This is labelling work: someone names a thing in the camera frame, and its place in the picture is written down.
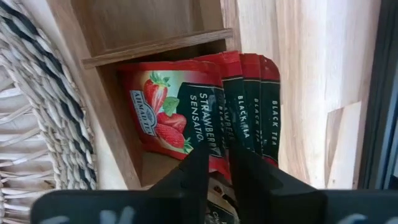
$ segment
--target wicker basket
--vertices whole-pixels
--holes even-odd
[[[68,68],[21,4],[0,0],[0,223],[53,189],[95,189],[93,135]]]

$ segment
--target light wood surface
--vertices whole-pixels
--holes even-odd
[[[177,167],[180,161],[156,153],[145,152],[142,167],[142,186],[156,184],[161,178]]]
[[[238,0],[220,0],[220,4],[221,15],[223,17],[223,26],[225,28],[233,29],[233,38],[226,39],[226,50],[242,50],[241,29],[239,28]]]
[[[280,166],[315,187],[356,187],[380,2],[238,1],[243,51],[282,75]]]
[[[181,49],[198,44],[209,43],[233,36],[232,29],[197,31],[178,37],[143,42],[118,49],[107,50],[101,55],[83,59],[85,68],[94,68],[114,62],[129,60],[133,58],[154,55],[168,50]]]

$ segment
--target red tea packet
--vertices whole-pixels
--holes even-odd
[[[259,56],[256,54],[241,54],[244,89],[248,113],[250,117],[250,128],[253,136],[254,152],[262,155],[261,151],[261,68]]]
[[[206,55],[195,60],[213,62],[220,66],[225,95],[224,123],[227,148],[238,140],[243,147],[252,151],[254,146],[249,127],[239,52]]]
[[[276,64],[264,56],[261,62],[262,155],[278,166],[280,141],[280,74]]]
[[[210,170],[229,177],[224,94],[219,68],[208,62],[151,62],[118,68],[144,149],[184,159],[204,142]]]

